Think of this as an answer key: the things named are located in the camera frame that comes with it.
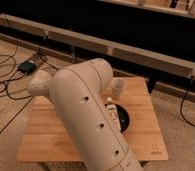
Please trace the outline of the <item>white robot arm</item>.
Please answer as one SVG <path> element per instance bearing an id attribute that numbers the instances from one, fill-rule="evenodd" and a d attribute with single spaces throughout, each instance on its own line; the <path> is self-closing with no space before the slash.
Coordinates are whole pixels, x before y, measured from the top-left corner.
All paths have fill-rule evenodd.
<path id="1" fill-rule="evenodd" d="M 100 97 L 112 78 L 111 65 L 96 58 L 55 74 L 39 70 L 29 82 L 28 92 L 44 96 L 54 105 L 89 171 L 143 171 Z"/>

